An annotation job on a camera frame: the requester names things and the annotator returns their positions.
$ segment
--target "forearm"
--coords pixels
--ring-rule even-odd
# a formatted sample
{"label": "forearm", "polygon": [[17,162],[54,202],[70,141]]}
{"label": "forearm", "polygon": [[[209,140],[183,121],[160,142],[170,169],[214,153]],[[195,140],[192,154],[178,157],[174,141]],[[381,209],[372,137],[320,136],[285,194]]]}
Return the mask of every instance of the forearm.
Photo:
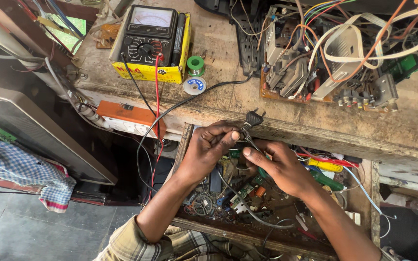
{"label": "forearm", "polygon": [[189,181],[177,171],[136,217],[136,223],[150,243],[161,239],[183,199],[196,185],[197,183]]}
{"label": "forearm", "polygon": [[342,261],[378,261],[381,252],[318,185],[303,198]]}

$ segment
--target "yellow box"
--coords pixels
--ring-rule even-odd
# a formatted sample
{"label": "yellow box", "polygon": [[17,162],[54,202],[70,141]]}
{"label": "yellow box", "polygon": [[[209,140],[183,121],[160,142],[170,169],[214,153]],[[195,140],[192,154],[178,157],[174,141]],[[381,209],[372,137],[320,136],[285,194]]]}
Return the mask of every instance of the yellow box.
{"label": "yellow box", "polygon": [[[125,69],[125,64],[119,62],[120,49],[122,47],[126,22],[129,20],[131,15],[131,6],[127,9],[127,13],[122,23],[119,33],[117,34],[117,39],[112,46],[111,53],[109,55],[109,60],[112,62],[112,66],[119,73],[120,76],[124,79],[130,79],[127,70]],[[183,32],[182,40],[182,57],[180,58],[180,63],[178,66],[174,67],[158,67],[157,71],[157,80],[160,82],[176,83],[180,84],[183,81],[183,75],[185,74],[186,68],[186,59],[188,57],[188,48],[189,48],[189,39],[191,38],[191,22],[190,15],[186,13],[185,21],[185,30]],[[137,65],[132,63],[127,63],[130,73],[132,74],[135,80],[145,80],[145,81],[155,81],[155,72],[156,68],[150,65]]]}

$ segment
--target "analog multimeter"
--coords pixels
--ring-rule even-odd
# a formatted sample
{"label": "analog multimeter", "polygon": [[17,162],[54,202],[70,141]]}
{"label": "analog multimeter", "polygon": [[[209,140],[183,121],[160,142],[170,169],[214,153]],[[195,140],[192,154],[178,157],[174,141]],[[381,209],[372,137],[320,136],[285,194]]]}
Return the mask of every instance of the analog multimeter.
{"label": "analog multimeter", "polygon": [[175,9],[132,5],[121,52],[128,63],[170,66],[175,43],[178,13]]}

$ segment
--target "green solder spool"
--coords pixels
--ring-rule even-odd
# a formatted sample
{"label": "green solder spool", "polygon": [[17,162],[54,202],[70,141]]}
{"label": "green solder spool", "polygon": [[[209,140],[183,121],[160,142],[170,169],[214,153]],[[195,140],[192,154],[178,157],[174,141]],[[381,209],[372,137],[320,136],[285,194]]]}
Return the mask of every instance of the green solder spool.
{"label": "green solder spool", "polygon": [[188,74],[193,77],[200,77],[204,73],[204,60],[200,56],[191,56],[186,61]]}

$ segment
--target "black electronic casing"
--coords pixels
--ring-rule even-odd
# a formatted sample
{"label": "black electronic casing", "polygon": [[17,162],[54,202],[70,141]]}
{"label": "black electronic casing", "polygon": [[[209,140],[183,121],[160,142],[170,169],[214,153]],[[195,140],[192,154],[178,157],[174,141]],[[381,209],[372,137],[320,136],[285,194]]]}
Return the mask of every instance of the black electronic casing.
{"label": "black electronic casing", "polygon": [[[133,10],[136,7],[148,9],[171,10],[172,18],[170,27],[155,27],[147,25],[139,25],[131,23]],[[141,65],[155,65],[156,56],[161,52],[164,60],[159,61],[159,66],[170,66],[172,60],[172,50],[175,43],[175,34],[177,28],[178,12],[171,8],[148,7],[140,5],[132,5],[130,17],[127,21],[125,36],[122,41],[121,53],[125,53],[125,61],[127,63]],[[147,45],[152,49],[152,54],[143,55],[138,52],[140,46]]]}

